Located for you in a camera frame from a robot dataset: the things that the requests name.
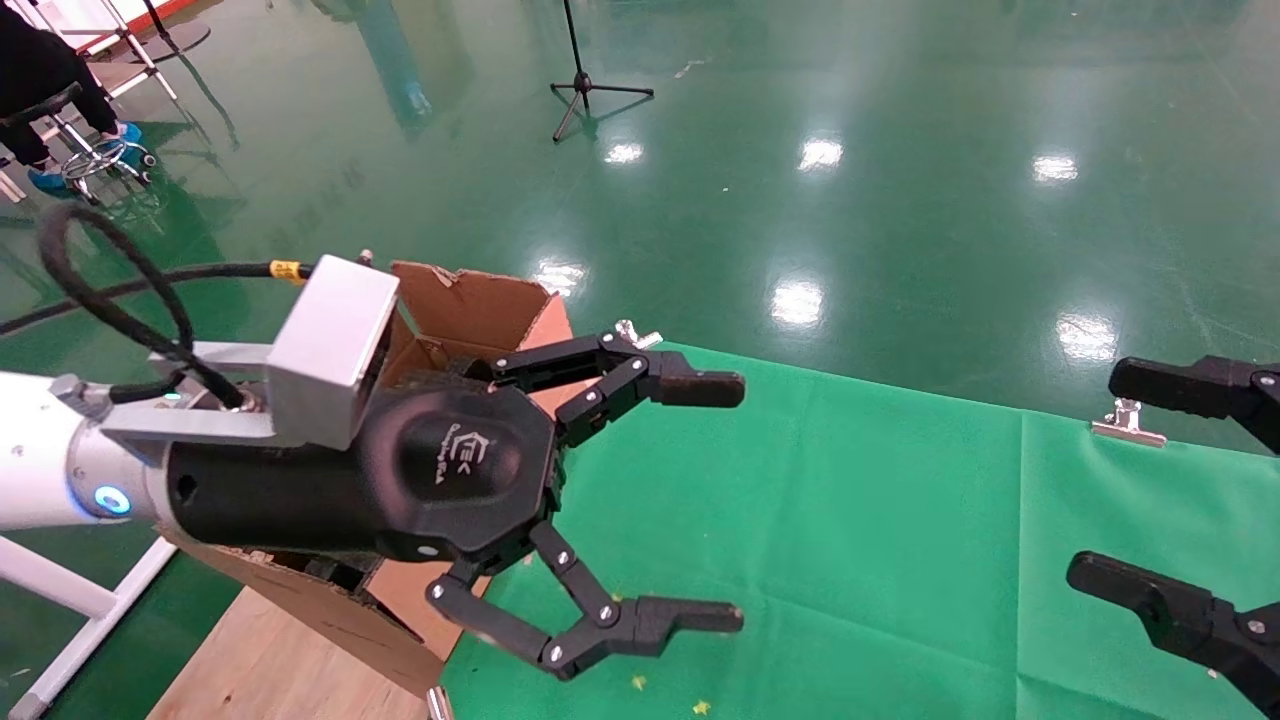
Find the yellow cable connector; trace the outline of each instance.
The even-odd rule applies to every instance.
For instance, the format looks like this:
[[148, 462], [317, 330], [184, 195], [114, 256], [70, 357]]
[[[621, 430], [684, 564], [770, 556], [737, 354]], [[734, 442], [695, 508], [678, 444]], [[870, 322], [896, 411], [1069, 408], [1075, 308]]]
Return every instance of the yellow cable connector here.
[[271, 260], [271, 277], [280, 281], [289, 281], [293, 284], [305, 284], [300, 272], [302, 263], [296, 260]]

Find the black cable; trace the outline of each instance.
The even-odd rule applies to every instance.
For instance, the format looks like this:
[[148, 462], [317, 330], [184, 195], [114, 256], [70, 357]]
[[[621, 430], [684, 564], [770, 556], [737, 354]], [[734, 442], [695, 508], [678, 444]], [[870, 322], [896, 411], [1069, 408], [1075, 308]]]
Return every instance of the black cable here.
[[[312, 265], [300, 265], [298, 275], [302, 279], [311, 277]], [[177, 270], [169, 270], [160, 274], [165, 282], [169, 284], [177, 284], [187, 281], [200, 281], [209, 278], [271, 278], [270, 263], [212, 263], [209, 265], [187, 265], [186, 268], [178, 268]], [[110, 287], [99, 288], [96, 293], [100, 297], [120, 297], [122, 295], [129, 295], [138, 292], [140, 290], [147, 290], [151, 287], [145, 279], [136, 279], [129, 282], [123, 282], [120, 284], [113, 284]], [[15, 332], [24, 331], [31, 325], [42, 323], [51, 318], [59, 315], [65, 315], [79, 307], [78, 304], [64, 300], [55, 305], [49, 305], [38, 310], [27, 313], [20, 318], [14, 318], [5, 323], [0, 323], [0, 338], [10, 336]]]
[[[84, 278], [72, 268], [70, 258], [67, 254], [67, 232], [70, 228], [72, 220], [84, 223], [101, 232], [138, 269], [146, 284], [156, 291], [165, 309], [169, 310], [174, 324], [178, 325], [177, 341], [164, 337], [155, 328], [122, 310], [119, 305], [90, 287], [84, 282]], [[90, 210], [87, 206], [76, 202], [63, 202], [50, 208], [40, 218], [36, 240], [40, 245], [40, 260], [45, 266], [45, 272], [67, 292], [73, 302], [81, 305], [91, 315], [111, 325], [111, 328], [129, 340], [178, 363], [182, 368], [173, 372], [165, 380], [157, 383], [113, 386], [110, 391], [113, 402], [134, 402], [172, 392], [182, 382], [183, 370], [191, 370], [223, 406], [236, 409], [243, 404], [244, 396], [241, 391], [221, 373], [218, 373], [196, 356], [193, 352], [196, 336], [182, 300], [173, 291], [173, 286], [165, 281], [160, 269], [129, 241], [124, 231], [115, 223], [105, 215]]]

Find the tripod stand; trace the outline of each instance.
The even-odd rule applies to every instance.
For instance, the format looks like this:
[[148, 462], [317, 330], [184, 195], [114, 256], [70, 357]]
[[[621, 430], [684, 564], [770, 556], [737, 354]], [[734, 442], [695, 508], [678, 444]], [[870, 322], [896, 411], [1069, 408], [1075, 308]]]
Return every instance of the tripod stand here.
[[653, 97], [652, 87], [621, 87], [617, 85], [595, 85], [591, 82], [591, 77], [586, 74], [582, 69], [582, 56], [577, 51], [577, 33], [573, 31], [573, 10], [568, 6], [568, 0], [564, 0], [564, 19], [568, 20], [568, 38], [573, 44], [573, 64], [577, 67], [577, 74], [573, 76], [573, 82], [553, 82], [552, 90], [573, 90], [573, 100], [570, 101], [568, 109], [564, 110], [564, 119], [561, 120], [558, 128], [556, 128], [556, 135], [552, 136], [552, 142], [559, 142], [561, 136], [564, 135], [564, 128], [568, 127], [568, 119], [573, 117], [573, 110], [577, 109], [579, 101], [588, 110], [591, 109], [591, 101], [588, 100], [588, 94], [593, 90], [609, 90], [613, 92], [637, 92], [640, 95], [648, 95]]

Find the blue led light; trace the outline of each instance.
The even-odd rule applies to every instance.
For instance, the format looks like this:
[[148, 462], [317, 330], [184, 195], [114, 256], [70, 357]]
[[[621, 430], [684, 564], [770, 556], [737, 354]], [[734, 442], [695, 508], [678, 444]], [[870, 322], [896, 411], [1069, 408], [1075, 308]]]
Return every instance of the blue led light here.
[[93, 502], [111, 515], [124, 515], [133, 507], [129, 498], [119, 488], [111, 486], [102, 486], [93, 491]]

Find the person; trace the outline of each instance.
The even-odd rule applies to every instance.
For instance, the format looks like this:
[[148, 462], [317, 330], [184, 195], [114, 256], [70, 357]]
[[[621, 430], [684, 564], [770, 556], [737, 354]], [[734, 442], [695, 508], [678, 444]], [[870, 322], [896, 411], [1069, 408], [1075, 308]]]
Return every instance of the person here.
[[[102, 133], [102, 140], [142, 140], [137, 126], [116, 118], [88, 64], [63, 38], [27, 24], [17, 10], [0, 0], [0, 118], [44, 102], [73, 82], [81, 86], [73, 101], [76, 109], [84, 122]], [[29, 124], [0, 124], [0, 145], [27, 165], [27, 177], [36, 188], [54, 195], [67, 191], [61, 165]]]

